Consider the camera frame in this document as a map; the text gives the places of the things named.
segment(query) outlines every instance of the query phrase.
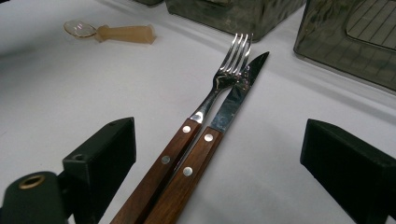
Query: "metal ring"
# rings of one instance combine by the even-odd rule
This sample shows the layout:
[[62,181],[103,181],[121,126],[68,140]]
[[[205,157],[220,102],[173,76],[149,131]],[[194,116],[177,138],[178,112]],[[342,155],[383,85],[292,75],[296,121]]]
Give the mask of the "metal ring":
[[45,178],[46,177],[44,175],[33,175],[33,176],[30,176],[30,177],[22,180],[22,182],[20,183],[19,187],[20,187],[20,189],[32,189],[32,188],[35,188],[38,185],[40,185],[41,183],[43,183]]

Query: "white tablecloth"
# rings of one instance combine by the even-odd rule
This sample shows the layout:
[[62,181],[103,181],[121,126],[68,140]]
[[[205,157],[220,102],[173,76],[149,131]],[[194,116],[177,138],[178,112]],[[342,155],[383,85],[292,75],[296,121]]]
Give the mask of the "white tablecloth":
[[[354,223],[300,164],[308,119],[396,157],[395,95],[298,59],[292,48],[303,13],[253,44],[250,59],[267,50],[270,57],[179,223]],[[76,39],[63,28],[74,19],[96,27],[152,24],[158,37],[152,45]],[[165,3],[1,4],[0,191],[33,172],[59,174],[62,158],[101,127],[134,117],[137,162],[101,220],[108,223],[205,98],[232,39],[170,15]]]

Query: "clear spoon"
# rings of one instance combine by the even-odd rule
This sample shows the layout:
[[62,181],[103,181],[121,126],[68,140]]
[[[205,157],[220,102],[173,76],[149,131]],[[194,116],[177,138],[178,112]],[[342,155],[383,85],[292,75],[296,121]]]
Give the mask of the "clear spoon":
[[134,43],[148,43],[152,44],[155,39],[154,28],[152,25],[148,26],[124,26],[110,28],[107,25],[100,26],[95,29],[93,26],[83,21],[67,21],[64,23],[64,29],[70,35],[76,37],[95,37],[99,42],[107,39],[114,39],[120,41],[128,41]]

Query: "fork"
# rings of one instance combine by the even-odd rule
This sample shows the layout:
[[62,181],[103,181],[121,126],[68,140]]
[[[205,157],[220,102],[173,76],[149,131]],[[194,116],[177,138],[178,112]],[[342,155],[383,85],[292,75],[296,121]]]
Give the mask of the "fork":
[[178,163],[186,154],[219,94],[231,87],[248,61],[251,36],[235,35],[219,70],[213,77],[213,86],[204,101],[181,125],[177,133],[153,163],[134,192],[111,221],[116,223],[142,223],[172,178]]

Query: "wooden handle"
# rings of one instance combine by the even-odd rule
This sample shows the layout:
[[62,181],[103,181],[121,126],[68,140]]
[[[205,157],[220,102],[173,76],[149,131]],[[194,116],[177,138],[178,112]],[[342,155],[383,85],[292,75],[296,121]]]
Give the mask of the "wooden handle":
[[202,124],[186,119],[128,198],[112,224],[143,223]]
[[204,173],[223,133],[206,128],[175,177],[155,204],[145,224],[175,223]]

